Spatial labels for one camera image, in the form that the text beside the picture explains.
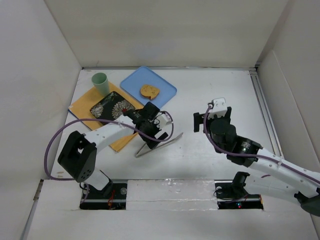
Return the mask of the metal tongs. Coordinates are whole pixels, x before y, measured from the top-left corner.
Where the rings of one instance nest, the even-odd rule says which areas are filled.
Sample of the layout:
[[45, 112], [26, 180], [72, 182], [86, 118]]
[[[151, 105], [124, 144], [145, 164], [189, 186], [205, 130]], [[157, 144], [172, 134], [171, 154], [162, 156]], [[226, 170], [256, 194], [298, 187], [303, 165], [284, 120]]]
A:
[[181, 133], [180, 133], [179, 135], [177, 135], [175, 138], [173, 138], [173, 139], [171, 139], [171, 140], [169, 140], [169, 141], [167, 141], [167, 142], [165, 142], [165, 143], [163, 143], [163, 144], [161, 144], [161, 145], [158, 145], [158, 146], [156, 146], [156, 147], [153, 148], [153, 149], [148, 148], [148, 147], [147, 147], [147, 144], [144, 143], [144, 144], [138, 149], [138, 151], [135, 153], [134, 157], [135, 157], [135, 158], [140, 158], [140, 157], [142, 157], [142, 156], [144, 156], [144, 155], [147, 155], [148, 153], [151, 153], [152, 151], [155, 151], [155, 150], [157, 150], [157, 149], [161, 149], [161, 148], [167, 147], [167, 146], [169, 146], [169, 145], [177, 142], [179, 139], [181, 139], [182, 136], [183, 136], [183, 134], [184, 134], [184, 133], [181, 132]]

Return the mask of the toasted bread slice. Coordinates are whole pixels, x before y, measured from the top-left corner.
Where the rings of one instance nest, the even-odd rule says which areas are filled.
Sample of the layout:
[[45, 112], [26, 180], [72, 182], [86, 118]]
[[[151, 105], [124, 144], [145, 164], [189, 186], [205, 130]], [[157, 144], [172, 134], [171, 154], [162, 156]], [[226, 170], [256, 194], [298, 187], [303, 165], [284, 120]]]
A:
[[149, 84], [144, 84], [141, 88], [140, 88], [140, 95], [144, 98], [147, 98], [149, 100], [153, 100], [155, 99], [160, 93], [160, 89], [149, 85]]

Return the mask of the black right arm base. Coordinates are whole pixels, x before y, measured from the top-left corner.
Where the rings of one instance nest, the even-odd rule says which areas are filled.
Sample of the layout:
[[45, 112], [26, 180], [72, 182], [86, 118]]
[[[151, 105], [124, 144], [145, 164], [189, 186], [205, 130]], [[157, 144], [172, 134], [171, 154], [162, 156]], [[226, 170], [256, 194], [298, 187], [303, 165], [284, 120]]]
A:
[[213, 196], [217, 199], [219, 210], [263, 210], [262, 198], [259, 194], [249, 194], [245, 190], [246, 179], [250, 174], [237, 172], [232, 180], [215, 180]]

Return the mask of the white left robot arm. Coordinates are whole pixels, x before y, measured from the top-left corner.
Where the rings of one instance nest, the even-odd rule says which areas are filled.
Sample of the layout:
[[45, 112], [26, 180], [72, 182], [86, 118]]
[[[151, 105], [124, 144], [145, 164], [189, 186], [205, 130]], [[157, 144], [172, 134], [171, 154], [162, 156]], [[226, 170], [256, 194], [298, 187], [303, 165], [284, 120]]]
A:
[[172, 135], [162, 128], [173, 124], [171, 115], [161, 111], [151, 102], [142, 109], [124, 110], [116, 120], [106, 120], [105, 125], [87, 133], [72, 132], [57, 162], [78, 183], [89, 186], [89, 191], [107, 198], [113, 190], [113, 181], [96, 167], [97, 154], [119, 139], [139, 134], [150, 149]]

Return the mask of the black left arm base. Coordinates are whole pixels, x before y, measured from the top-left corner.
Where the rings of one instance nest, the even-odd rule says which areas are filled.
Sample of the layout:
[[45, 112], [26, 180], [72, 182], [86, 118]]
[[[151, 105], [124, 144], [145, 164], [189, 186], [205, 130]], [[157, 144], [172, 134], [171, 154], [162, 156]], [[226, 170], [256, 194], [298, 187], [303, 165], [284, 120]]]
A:
[[89, 193], [83, 183], [79, 184], [82, 190], [79, 208], [81, 210], [125, 210], [127, 203], [128, 182], [116, 180], [113, 182], [110, 193], [103, 196], [92, 186]]

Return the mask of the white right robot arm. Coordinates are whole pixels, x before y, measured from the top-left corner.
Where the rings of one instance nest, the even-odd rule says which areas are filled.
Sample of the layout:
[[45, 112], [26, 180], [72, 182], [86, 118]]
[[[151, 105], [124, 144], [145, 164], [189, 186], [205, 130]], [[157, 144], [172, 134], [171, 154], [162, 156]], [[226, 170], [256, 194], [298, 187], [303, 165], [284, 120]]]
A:
[[299, 205], [305, 212], [320, 215], [320, 174], [295, 165], [272, 154], [261, 144], [237, 135], [231, 124], [231, 107], [221, 111], [208, 105], [205, 113], [193, 114], [193, 131], [203, 133], [218, 154], [224, 154], [232, 163], [261, 172], [255, 177], [239, 171], [227, 189], [234, 199], [247, 195], [267, 195]]

